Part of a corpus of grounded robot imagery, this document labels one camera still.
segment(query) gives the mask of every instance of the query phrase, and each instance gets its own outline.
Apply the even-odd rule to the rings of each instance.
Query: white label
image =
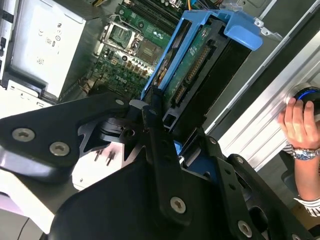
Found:
[[[145,33],[152,34],[153,31],[154,31],[154,29],[155,29],[155,28],[154,28],[153,26],[148,25],[148,27],[147,27],[146,30],[145,30]]]
[[[30,60],[38,67],[52,66],[58,60],[59,47],[63,39],[62,18],[63,16],[56,11],[53,14],[42,8],[34,9],[31,26],[34,26],[33,40],[37,47],[32,48],[29,54]]]
[[[195,55],[196,51],[197,51],[197,48],[196,48],[196,47],[190,48],[190,54],[191,54],[192,56]]]

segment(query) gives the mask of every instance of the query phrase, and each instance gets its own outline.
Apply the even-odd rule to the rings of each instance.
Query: wire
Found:
[[[224,1],[224,0],[217,0],[217,1],[214,3],[214,5],[219,6],[220,4],[223,3],[223,1]]]
[[[197,0],[198,4],[200,4],[204,9],[209,10],[209,6],[205,1]]]
[[[192,8],[191,8],[190,0],[187,0],[187,2],[188,2],[188,9],[189,9],[189,11],[191,11]]]
[[[25,226],[26,226],[27,222],[29,221],[29,219],[30,219],[30,217],[28,217],[28,219],[27,219],[27,220],[25,221],[25,223],[23,224],[23,226],[22,226],[22,228],[21,228],[21,230],[20,230],[20,233],[19,233],[19,236],[18,236],[17,240],[19,240],[19,239],[20,239],[21,234],[22,234],[22,231],[24,230],[24,228],[25,228]]]

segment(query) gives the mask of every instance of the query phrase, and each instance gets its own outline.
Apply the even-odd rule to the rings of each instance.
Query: silver screw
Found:
[[[298,236],[295,235],[295,234],[292,234],[292,239],[293,239],[293,240],[301,240],[300,237],[298,237]]]
[[[70,152],[70,147],[62,141],[56,141],[52,143],[49,149],[50,152],[57,157],[66,156]]]
[[[170,205],[178,214],[184,214],[186,211],[186,204],[180,197],[173,196],[170,199]]]
[[[153,115],[157,115],[157,112],[153,109],[149,109],[149,112],[152,113]]]
[[[125,103],[121,101],[120,99],[116,99],[115,102],[119,105],[124,105]]]
[[[252,237],[252,230],[245,221],[238,221],[238,228],[247,238]]]
[[[30,142],[35,136],[35,132],[29,128],[17,128],[12,132],[13,139],[20,142]]]
[[[210,137],[210,142],[211,142],[212,144],[216,144],[216,143],[217,143],[216,140],[214,140],[212,137]]]
[[[236,159],[237,159],[237,161],[238,161],[239,163],[241,163],[241,164],[244,163],[244,160],[243,160],[241,157],[237,156]]]

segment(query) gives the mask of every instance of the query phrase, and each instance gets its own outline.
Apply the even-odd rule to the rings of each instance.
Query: cable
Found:
[[[205,1],[203,1],[203,0],[197,0],[197,2],[198,2],[204,9],[206,9],[206,10],[209,10],[209,9],[210,9],[209,5],[208,5]]]
[[[191,11],[192,8],[191,8],[190,0],[187,0],[187,2],[188,2],[188,9],[189,9],[189,11]]]
[[[30,217],[28,217],[28,219],[27,219],[27,220],[25,221],[25,223],[23,224],[23,226],[22,226],[22,228],[21,228],[21,230],[20,230],[20,233],[19,233],[19,236],[18,236],[17,240],[19,240],[19,239],[20,239],[21,234],[22,234],[22,231],[24,230],[24,228],[25,228],[25,226],[26,226],[27,222],[29,221],[29,219],[30,219]]]

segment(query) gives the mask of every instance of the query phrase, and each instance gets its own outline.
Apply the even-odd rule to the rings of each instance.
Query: black metal bracket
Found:
[[[187,148],[182,150],[183,154],[188,156],[189,150],[194,151],[192,146],[197,146],[199,154],[193,156],[192,161],[189,158],[185,159],[185,167],[210,178],[217,186],[222,201],[221,207],[226,216],[224,226],[227,226],[228,232],[239,240],[263,240],[249,215],[235,170],[225,161],[218,141],[206,136],[203,129],[199,128],[189,142]]]
[[[266,230],[271,240],[298,239],[293,236],[298,236],[301,240],[311,239],[306,229],[246,160],[237,154],[231,154],[226,161],[233,166],[242,189],[250,193],[246,206],[256,228]]]
[[[128,109],[125,99],[108,93],[3,118],[1,167],[43,182],[66,181],[88,146],[104,147],[101,142],[92,144],[95,127],[109,118],[125,117]],[[57,148],[57,154],[51,148]]]

